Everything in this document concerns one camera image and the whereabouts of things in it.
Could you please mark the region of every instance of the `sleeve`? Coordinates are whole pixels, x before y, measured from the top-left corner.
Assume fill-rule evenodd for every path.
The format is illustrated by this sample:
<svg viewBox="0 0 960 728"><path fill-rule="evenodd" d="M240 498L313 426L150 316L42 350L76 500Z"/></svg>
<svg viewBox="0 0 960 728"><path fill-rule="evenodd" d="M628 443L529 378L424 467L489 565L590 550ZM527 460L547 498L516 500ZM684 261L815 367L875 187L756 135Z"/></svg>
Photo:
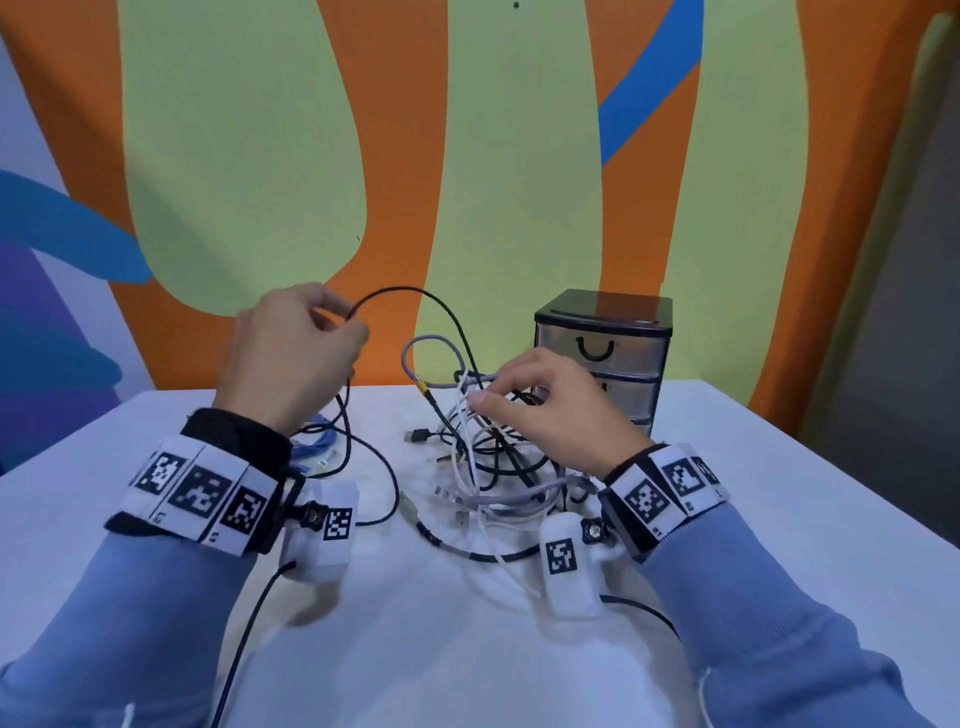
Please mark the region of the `sleeve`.
<svg viewBox="0 0 960 728"><path fill-rule="evenodd" d="M638 567L684 642L713 728L931 728L892 660L814 601L728 503L669 534Z"/></svg>
<svg viewBox="0 0 960 728"><path fill-rule="evenodd" d="M183 434L276 475L290 443L221 410ZM0 670L0 725L200 726L227 619L255 561L113 517L80 583L36 643Z"/></svg>

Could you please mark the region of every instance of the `table surface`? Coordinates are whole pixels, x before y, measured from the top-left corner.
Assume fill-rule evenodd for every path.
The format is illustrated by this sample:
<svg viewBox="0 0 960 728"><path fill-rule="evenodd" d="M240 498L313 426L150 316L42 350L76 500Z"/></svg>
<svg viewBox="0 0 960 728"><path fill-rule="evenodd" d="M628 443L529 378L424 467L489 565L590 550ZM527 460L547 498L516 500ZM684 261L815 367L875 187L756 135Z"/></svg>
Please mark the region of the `table surface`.
<svg viewBox="0 0 960 728"><path fill-rule="evenodd" d="M211 398L139 395L0 478L0 664L69 595L152 447ZM435 462L442 448L403 442L435 423L416 388L357 387L349 413L406 492L450 478ZM899 663L922 713L957 725L960 551L704 382L664 383L654 436L692 443L800 586ZM343 475L360 486L360 516L376 517L392 502L390 480L365 450L353 457ZM468 538L443 511L421 517L445 539ZM221 666L277 558L276 549L261 558L241 594ZM539 572L534 559L524 568ZM610 593L656 604L624 564L606 574ZM553 619L502 570L433 548L400 516L358 532L340 585L277 583L234 690L233 728L282 716L322 726L650 727L696 726L699 716L681 647L656 620L629 608Z"/></svg>

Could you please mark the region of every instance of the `mural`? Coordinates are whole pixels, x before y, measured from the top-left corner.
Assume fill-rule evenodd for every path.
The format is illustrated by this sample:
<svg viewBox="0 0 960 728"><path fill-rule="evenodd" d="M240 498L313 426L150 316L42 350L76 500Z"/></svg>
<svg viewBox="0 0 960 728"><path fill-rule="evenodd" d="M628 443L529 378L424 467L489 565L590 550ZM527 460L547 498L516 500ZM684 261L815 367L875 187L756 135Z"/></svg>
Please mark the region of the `mural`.
<svg viewBox="0 0 960 728"><path fill-rule="evenodd" d="M566 287L671 296L667 375L796 432L956 5L0 0L0 463L213 386L230 317L302 279L424 286L486 369ZM358 383L452 333L363 315Z"/></svg>

